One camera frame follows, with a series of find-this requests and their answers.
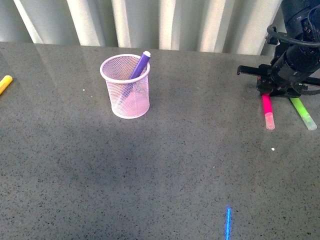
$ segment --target gray countertop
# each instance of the gray countertop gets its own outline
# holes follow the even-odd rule
[[[150,50],[150,109],[111,110],[101,63],[141,49],[0,43],[0,239],[320,238],[320,130],[256,78],[270,57]],[[320,97],[301,97],[320,124]]]

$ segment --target marker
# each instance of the marker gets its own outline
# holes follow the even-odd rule
[[[151,53],[148,51],[144,51],[138,63],[136,64],[131,76],[129,77],[129,79],[135,79],[140,77],[140,74],[143,72],[143,70],[147,66],[150,58],[151,58]],[[128,97],[129,94],[132,92],[133,88],[134,88],[134,83],[127,84],[125,88],[122,90],[122,97],[123,98]]]
[[[231,232],[231,208],[228,206],[226,208],[226,220],[225,220],[225,231],[224,231],[225,240],[230,239],[230,232]]]
[[[272,112],[270,96],[267,94],[263,94],[262,101],[263,101],[266,129],[273,130],[275,129],[275,121],[274,121],[274,114]]]
[[[129,79],[135,79],[139,77],[142,71],[147,66],[150,58],[151,58],[151,53],[148,51],[144,51]]]
[[[302,104],[300,98],[290,98],[293,106],[301,116],[302,120],[304,121],[306,127],[312,131],[317,129],[317,125],[308,113],[307,109],[305,106]]]
[[[11,76],[9,76],[9,75],[4,76],[4,78],[0,81],[0,95],[9,86],[9,84],[11,82],[12,82],[12,77]]]

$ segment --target pink mesh pencil cup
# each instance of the pink mesh pencil cup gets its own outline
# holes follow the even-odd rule
[[[135,119],[144,115],[149,107],[147,63],[139,77],[130,79],[140,56],[121,54],[108,58],[101,67],[101,76],[108,88],[113,113],[123,119]]]

